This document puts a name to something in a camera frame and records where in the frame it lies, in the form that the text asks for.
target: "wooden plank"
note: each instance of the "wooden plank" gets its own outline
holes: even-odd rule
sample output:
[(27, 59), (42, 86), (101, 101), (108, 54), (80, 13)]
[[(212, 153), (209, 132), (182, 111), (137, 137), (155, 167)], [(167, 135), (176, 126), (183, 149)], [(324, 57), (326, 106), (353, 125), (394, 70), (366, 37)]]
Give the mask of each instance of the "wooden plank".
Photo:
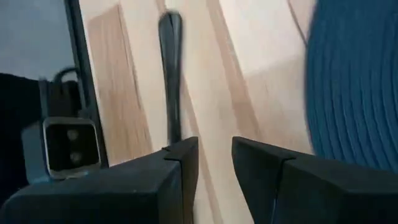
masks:
[(111, 166), (152, 152), (124, 32), (119, 6), (88, 24), (95, 90)]
[(260, 140), (312, 153), (305, 122), (305, 46), (288, 2), (220, 0), (220, 5)]
[(231, 159), (231, 138), (241, 131), (207, 2), (174, 0), (166, 6), (183, 18), (183, 76), (208, 164), (204, 178), (215, 192), (210, 201), (219, 208), (219, 213), (213, 210), (215, 223), (251, 223)]
[[(185, 139), (191, 136), (200, 136), (196, 115), (184, 78), (182, 79), (180, 106), (184, 108), (181, 115), (182, 137)], [(199, 176), (195, 204), (193, 206), (194, 223), (222, 223), (220, 206), (209, 176), (210, 171), (206, 155), (203, 150), (202, 140), (199, 138)]]
[(304, 39), (308, 39), (308, 31), (312, 20), (312, 14), (317, 0), (289, 0), (289, 6), (293, 18), (300, 29)]
[(161, 15), (155, 0), (122, 0), (142, 107), (145, 111), (152, 150), (167, 146), (165, 84), (160, 55), (158, 20)]
[(87, 22), (119, 3), (120, 0), (79, 0), (81, 15), (83, 20)]

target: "black lever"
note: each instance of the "black lever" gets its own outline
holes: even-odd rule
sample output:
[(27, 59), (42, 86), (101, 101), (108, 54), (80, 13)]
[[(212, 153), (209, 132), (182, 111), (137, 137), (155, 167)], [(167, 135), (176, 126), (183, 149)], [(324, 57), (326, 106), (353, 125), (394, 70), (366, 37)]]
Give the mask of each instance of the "black lever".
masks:
[(182, 19), (179, 13), (166, 12), (160, 18), (159, 40), (166, 88), (168, 139), (169, 144), (173, 144), (181, 141), (180, 65)]

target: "wood grain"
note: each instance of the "wood grain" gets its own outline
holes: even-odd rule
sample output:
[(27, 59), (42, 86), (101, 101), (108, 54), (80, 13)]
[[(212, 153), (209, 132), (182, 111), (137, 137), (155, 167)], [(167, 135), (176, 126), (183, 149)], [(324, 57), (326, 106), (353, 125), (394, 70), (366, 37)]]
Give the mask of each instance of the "wood grain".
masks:
[[(195, 223), (252, 223), (233, 170), (231, 138), (245, 136), (313, 153), (303, 98), (305, 45), (292, 16), (298, 10), (295, 16), (305, 27), (310, 20), (305, 10), (310, 7), (296, 9), (299, 0), (290, 0), (290, 4), (287, 0), (111, 0), (119, 5), (119, 23), (125, 24), (125, 29), (119, 25), (122, 28), (116, 30), (109, 27), (118, 23), (105, 10), (111, 7), (109, 2), (80, 1), (101, 120), (108, 123), (104, 132), (136, 135), (137, 127), (146, 126), (146, 137), (129, 142), (132, 152), (139, 147), (156, 151), (167, 144), (157, 23), (166, 9), (181, 13), (183, 137), (200, 138)], [(108, 51), (120, 59), (110, 58)], [(116, 79), (115, 71), (124, 75)], [(115, 90), (119, 86), (129, 98)], [(109, 109), (117, 108), (115, 101), (121, 99), (130, 106), (120, 107), (120, 113), (136, 116), (123, 124), (116, 122), (116, 114)], [(133, 157), (132, 152), (109, 148), (108, 138), (111, 144), (120, 143), (112, 136), (105, 138), (110, 156), (120, 161)]]
[(120, 14), (120, 8), (113, 7), (88, 26), (95, 89), (111, 166), (152, 152)]

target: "wood board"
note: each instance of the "wood board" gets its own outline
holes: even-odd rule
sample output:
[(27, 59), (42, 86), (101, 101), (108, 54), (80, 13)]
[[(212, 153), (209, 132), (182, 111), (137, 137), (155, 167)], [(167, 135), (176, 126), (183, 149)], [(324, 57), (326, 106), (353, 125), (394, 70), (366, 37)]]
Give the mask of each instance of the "wood board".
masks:
[[(232, 136), (312, 153), (303, 99), (305, 45), (292, 16), (297, 5), (280, 0), (80, 2), (111, 164), (167, 145), (157, 21), (165, 9), (177, 10), (184, 23), (183, 136), (200, 138), (195, 223), (252, 223), (233, 170)], [(120, 60), (105, 56), (105, 49)], [(128, 96), (118, 93), (119, 86)], [(124, 122), (107, 112), (117, 101), (130, 105), (119, 105)], [(143, 131), (146, 141), (138, 137), (119, 147), (116, 135), (107, 136), (113, 131), (127, 137)]]

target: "black plastic part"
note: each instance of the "black plastic part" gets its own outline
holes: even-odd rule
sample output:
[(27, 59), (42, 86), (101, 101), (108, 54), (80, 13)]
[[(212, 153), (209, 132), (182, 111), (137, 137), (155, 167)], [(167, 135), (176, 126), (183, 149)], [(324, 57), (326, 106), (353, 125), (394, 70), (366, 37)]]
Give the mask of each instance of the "black plastic part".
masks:
[(255, 223), (398, 223), (398, 175), (233, 138)]
[(191, 223), (198, 139), (85, 177), (30, 185), (2, 207), (1, 223)]
[(173, 149), (169, 149), (169, 147), (165, 148), (165, 150), (170, 151), (165, 156), (165, 159), (180, 162), (182, 168), (183, 219), (184, 224), (192, 224), (192, 208), (199, 175), (198, 138), (189, 138), (174, 144), (172, 147)]
[(108, 157), (106, 155), (105, 141), (102, 132), (100, 114), (95, 97), (95, 88), (91, 72), (90, 59), (88, 56), (85, 30), (79, 1), (64, 0), (65, 10), (69, 25), (69, 33), (72, 43), (75, 66), (80, 71), (81, 85), (83, 89), (82, 104), (87, 105), (85, 110), (79, 114), (80, 117), (91, 119), (95, 123), (98, 138), (99, 153), (101, 156), (101, 167), (109, 167)]
[(271, 223), (283, 163), (305, 154), (234, 137), (232, 159), (255, 223)]
[(159, 40), (167, 100), (169, 144), (181, 141), (180, 76), (182, 19), (177, 12), (166, 12), (159, 21)]

